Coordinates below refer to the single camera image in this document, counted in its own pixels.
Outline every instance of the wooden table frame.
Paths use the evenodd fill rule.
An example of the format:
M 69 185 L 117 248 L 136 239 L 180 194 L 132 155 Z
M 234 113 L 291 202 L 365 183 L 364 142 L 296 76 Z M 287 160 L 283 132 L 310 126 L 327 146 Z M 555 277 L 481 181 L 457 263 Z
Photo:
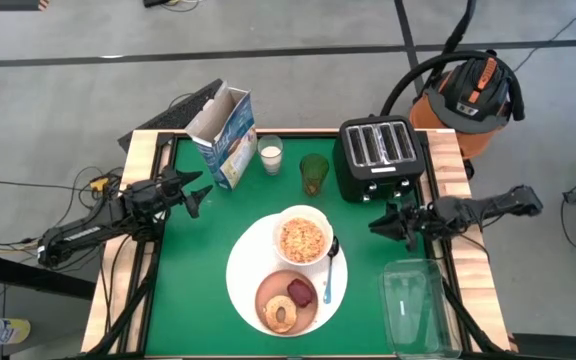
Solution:
M 258 129 L 258 134 L 282 134 L 313 136 L 315 134 L 335 134 L 338 129 Z M 426 130 L 428 135 L 429 149 L 434 167 L 440 196 L 457 196 L 468 198 L 471 196 L 470 186 L 466 178 L 461 153 L 457 144 L 457 138 L 453 130 Z M 154 158 L 156 153 L 156 142 L 159 134 L 174 133 L 185 134 L 183 130 L 137 130 L 133 132 L 130 149 L 126 158 L 124 174 L 122 178 L 122 189 L 127 185 L 139 180 L 148 179 L 152 175 Z M 159 168 L 163 168 L 170 157 L 171 147 L 166 145 L 161 151 Z M 422 176 L 421 187 L 423 199 L 426 203 L 432 200 L 429 181 L 426 174 Z M 473 226 L 466 233 L 468 237 L 483 243 L 482 234 L 478 228 Z M 110 304 L 110 318 L 114 323 L 117 316 L 126 305 L 127 292 L 133 264 L 135 262 L 135 251 L 137 244 L 134 241 L 127 241 L 117 254 L 119 246 L 124 236 L 106 242 L 106 249 L 103 257 L 102 271 L 106 276 L 106 283 L 109 282 L 113 261 L 116 264 L 114 269 L 114 280 L 112 297 Z M 147 244 L 142 259 L 142 267 L 139 281 L 143 278 L 150 263 L 150 253 L 152 245 Z M 435 246 L 435 252 L 441 256 L 441 248 Z M 486 254 L 460 237 L 453 240 L 452 257 L 454 259 L 454 269 L 457 274 L 459 290 L 464 306 L 468 309 L 472 317 L 479 326 L 486 332 L 490 339 L 503 349 L 509 349 L 508 335 L 503 322 L 501 308 L 497 299 L 497 292 L 492 278 L 490 265 Z M 446 274 L 445 263 L 440 262 L 442 273 Z M 127 337 L 126 351 L 136 351 L 138 338 L 142 326 L 143 300 L 133 314 Z M 106 318 L 106 302 L 104 299 L 103 283 L 101 274 L 97 281 L 95 296 L 93 298 L 88 318 L 88 325 L 82 343 L 82 351 L 93 348 L 104 335 Z M 454 314 L 449 316 L 450 326 L 456 333 L 457 325 Z

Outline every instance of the blue spoon handle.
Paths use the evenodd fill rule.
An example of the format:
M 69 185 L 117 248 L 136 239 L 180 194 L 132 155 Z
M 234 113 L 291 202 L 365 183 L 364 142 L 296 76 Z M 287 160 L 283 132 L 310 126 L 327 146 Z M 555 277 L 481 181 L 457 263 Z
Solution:
M 328 267 L 328 281 L 326 281 L 326 292 L 324 292 L 324 304 L 330 304 L 330 279 L 332 278 L 332 258 L 330 258 L 330 266 Z

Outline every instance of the white bowl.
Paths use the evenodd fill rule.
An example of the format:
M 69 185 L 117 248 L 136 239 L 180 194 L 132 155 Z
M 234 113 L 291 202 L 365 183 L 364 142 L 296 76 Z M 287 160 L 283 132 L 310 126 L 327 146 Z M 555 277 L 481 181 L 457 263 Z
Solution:
M 324 234 L 324 241 L 325 241 L 324 248 L 321 254 L 313 261 L 307 263 L 294 262 L 288 259 L 284 255 L 283 251 L 281 251 L 280 246 L 281 230 L 285 223 L 294 218 L 302 218 L 312 221 Z M 332 245 L 333 236 L 334 233 L 332 231 L 332 226 L 330 226 L 330 223 L 328 223 L 326 215 L 324 215 L 324 213 L 315 209 L 314 207 L 306 205 L 291 206 L 286 210 L 282 211 L 281 213 L 279 213 L 279 219 L 277 220 L 275 228 L 273 229 L 272 232 L 273 247 L 275 248 L 275 252 L 277 253 L 277 255 L 279 255 L 279 257 L 282 258 L 285 262 L 296 266 L 312 265 L 316 262 L 321 261 L 321 259 L 325 258 L 326 255 L 328 255 L 328 250 L 330 250 L 330 246 Z

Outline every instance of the bagel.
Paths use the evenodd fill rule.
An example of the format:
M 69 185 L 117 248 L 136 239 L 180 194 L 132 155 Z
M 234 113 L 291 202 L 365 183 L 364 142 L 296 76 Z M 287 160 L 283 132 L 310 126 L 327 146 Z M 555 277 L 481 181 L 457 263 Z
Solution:
M 281 308 L 286 313 L 284 321 L 277 319 L 277 311 Z M 268 300 L 264 311 L 268 327 L 276 333 L 285 333 L 297 322 L 297 306 L 288 296 L 278 295 Z

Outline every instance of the glass of milk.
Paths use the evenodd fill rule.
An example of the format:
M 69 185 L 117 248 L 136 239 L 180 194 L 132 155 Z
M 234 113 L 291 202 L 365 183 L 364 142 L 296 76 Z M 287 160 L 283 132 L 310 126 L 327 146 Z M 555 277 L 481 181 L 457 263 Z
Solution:
M 284 145 L 279 136 L 266 135 L 257 142 L 257 151 L 268 175 L 277 175 L 281 166 Z

